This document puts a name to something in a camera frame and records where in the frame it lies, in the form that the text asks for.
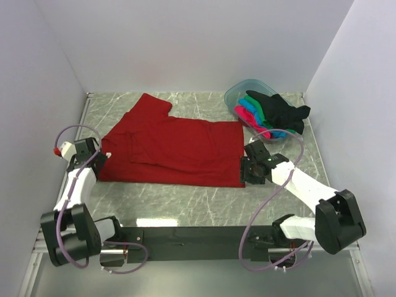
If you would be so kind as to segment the red t shirt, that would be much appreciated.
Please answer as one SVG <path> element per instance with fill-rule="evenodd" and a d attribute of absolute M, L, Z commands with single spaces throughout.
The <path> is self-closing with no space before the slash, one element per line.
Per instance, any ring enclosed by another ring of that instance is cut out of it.
<path fill-rule="evenodd" d="M 101 140 L 110 153 L 103 182 L 244 187 L 243 127 L 236 121 L 177 118 L 172 104 L 143 94 Z"/>

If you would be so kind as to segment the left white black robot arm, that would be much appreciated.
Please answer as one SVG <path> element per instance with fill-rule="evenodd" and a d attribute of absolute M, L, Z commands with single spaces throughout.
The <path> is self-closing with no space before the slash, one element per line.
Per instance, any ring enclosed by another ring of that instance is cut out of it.
<path fill-rule="evenodd" d="M 114 216 L 93 220 L 86 202 L 97 183 L 107 156 L 97 150 L 98 142 L 89 137 L 64 142 L 55 152 L 65 158 L 66 185 L 53 211 L 40 218 L 49 258 L 59 267 L 74 261 L 89 259 L 101 252 L 102 244 L 115 249 L 122 245 L 124 234 Z"/>

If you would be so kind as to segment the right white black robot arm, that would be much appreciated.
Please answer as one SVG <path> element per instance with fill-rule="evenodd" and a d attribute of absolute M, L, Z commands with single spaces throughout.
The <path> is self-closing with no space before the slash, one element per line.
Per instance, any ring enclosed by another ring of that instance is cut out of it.
<path fill-rule="evenodd" d="M 314 216 L 285 215 L 272 223 L 270 242 L 285 247 L 294 239 L 317 242 L 336 254 L 366 235 L 366 226 L 355 195 L 338 191 L 304 173 L 282 154 L 271 155 L 257 140 L 245 146 L 241 180 L 250 184 L 269 181 L 283 186 L 312 211 Z"/>

